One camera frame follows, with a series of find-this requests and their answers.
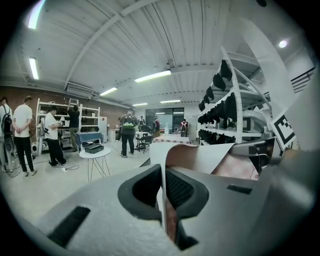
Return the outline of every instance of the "black pants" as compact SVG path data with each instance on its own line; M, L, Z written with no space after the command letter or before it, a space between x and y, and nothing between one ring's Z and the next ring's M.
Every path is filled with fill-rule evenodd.
M122 134L122 155L127 155L127 141L129 141L130 152L133 153L135 151L134 145L134 134Z
M30 171L34 171L34 165L32 163L32 156L31 156L31 142L29 137L14 137L14 144L16 147L16 152L18 154L18 158L21 164L21 168L23 172L27 171L27 166L25 162L28 162Z
M65 164L66 160L64 159L64 153L59 145L59 141L57 139L45 139L46 143L48 143L49 154L51 159L51 165L58 164L57 160L60 164Z

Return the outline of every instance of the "green backpack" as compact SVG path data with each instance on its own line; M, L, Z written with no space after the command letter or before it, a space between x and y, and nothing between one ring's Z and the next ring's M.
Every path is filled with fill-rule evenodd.
M122 125L122 129L125 130L133 130L135 129L135 121L134 121L134 115L125 115L125 119Z

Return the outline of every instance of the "brick wall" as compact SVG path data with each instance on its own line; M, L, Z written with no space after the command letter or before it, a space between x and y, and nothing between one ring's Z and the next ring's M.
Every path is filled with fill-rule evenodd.
M19 105L24 103L24 98L27 95L32 97L30 108L32 109L34 118L36 118L38 98L40 98L42 102L54 101L57 104L68 104L69 98L71 97L67 94L64 95L62 93L45 90L0 86L0 98L7 97L8 105L12 108L12 113ZM79 104L83 104L84 107L88 106L93 109L100 107L100 116L107 117L110 129L114 129L115 126L119 124L118 118L127 113L127 109L123 107L109 105L95 100L89 100L89 102L82 98L78 98L78 100Z

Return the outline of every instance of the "sign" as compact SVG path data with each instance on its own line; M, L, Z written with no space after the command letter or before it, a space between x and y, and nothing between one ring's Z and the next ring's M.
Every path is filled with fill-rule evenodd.
M270 123L272 130L281 145L282 150L287 148L296 139L294 130L285 117L285 112L286 111L283 111Z

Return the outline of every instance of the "blue tablecloth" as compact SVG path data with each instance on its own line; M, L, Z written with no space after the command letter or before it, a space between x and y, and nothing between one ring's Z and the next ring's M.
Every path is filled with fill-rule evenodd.
M97 131L92 132L76 132L76 143L80 148L83 142L91 142L95 140L102 139L102 133Z

